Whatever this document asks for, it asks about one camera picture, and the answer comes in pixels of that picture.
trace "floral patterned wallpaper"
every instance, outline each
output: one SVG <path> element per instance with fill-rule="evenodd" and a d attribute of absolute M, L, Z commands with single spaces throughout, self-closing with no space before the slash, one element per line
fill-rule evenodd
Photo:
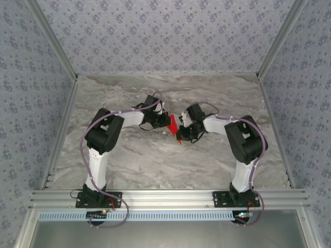
<path fill-rule="evenodd" d="M 297 187 L 331 247 L 331 2 L 303 9 L 263 82 Z"/>
<path fill-rule="evenodd" d="M 24 0 L 0 1 L 0 247 L 14 246 L 71 79 Z"/>
<path fill-rule="evenodd" d="M 256 72 L 293 0 L 38 0 L 76 73 Z"/>

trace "marble surface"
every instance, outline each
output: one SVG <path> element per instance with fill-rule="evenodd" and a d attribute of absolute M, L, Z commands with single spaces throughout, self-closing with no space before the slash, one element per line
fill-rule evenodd
<path fill-rule="evenodd" d="M 195 101 L 213 103 L 222 116 L 252 115 L 269 143 L 265 157 L 258 164 L 254 185 L 286 187 L 288 179 L 255 75 L 126 75 L 78 79 L 76 101 L 53 188 L 82 187 L 87 172 L 80 156 L 79 140 L 99 108 L 126 110 L 143 102 L 156 89 L 162 91 L 166 108 L 176 118 Z M 202 109 L 212 112 L 207 105 L 202 105 Z M 122 129 L 108 160 L 107 188 L 228 188 L 235 164 L 225 135 L 208 133 L 195 144 L 180 145 L 167 128 L 146 132 L 139 127 L 127 127 Z"/>

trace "red object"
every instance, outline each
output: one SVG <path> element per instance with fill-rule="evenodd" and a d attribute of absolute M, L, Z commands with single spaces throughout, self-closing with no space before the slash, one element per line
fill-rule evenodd
<path fill-rule="evenodd" d="M 167 126 L 167 128 L 170 130 L 170 132 L 176 137 L 176 133 L 178 131 L 176 119 L 174 115 L 169 115 L 171 119 L 171 125 Z"/>

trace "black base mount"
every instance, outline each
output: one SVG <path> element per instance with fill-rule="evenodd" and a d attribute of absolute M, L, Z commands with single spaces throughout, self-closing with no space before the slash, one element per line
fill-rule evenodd
<path fill-rule="evenodd" d="M 122 192 L 112 192 L 106 191 L 109 194 L 118 196 L 122 198 Z M 102 208 L 102 209 L 112 209 L 112 208 L 120 208 L 121 201 L 106 196 L 98 191 L 93 191 L 87 187 L 86 184 L 83 186 L 83 191 L 79 192 L 76 200 L 76 208 Z"/>
<path fill-rule="evenodd" d="M 213 192 L 214 207 L 215 208 L 233 208 L 233 207 L 252 207 L 252 203 L 255 207 L 260 206 L 259 196 L 248 190 L 243 193 L 239 193 L 230 183 L 229 191 L 214 191 Z"/>

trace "enclosure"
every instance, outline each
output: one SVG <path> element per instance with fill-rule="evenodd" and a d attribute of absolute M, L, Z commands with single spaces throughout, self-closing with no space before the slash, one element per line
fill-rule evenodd
<path fill-rule="evenodd" d="M 1 247 L 331 245 L 328 1 L 16 0 L 0 18 Z M 253 117 L 268 142 L 254 227 L 231 222 L 246 208 L 215 203 L 236 173 L 227 135 L 192 144 L 144 124 L 123 128 L 107 161 L 127 223 L 110 236 L 90 229 L 70 197 L 88 178 L 83 133 L 100 108 L 131 109 L 154 92 L 176 126 L 197 102 L 207 115 L 216 109 L 205 102 Z"/>

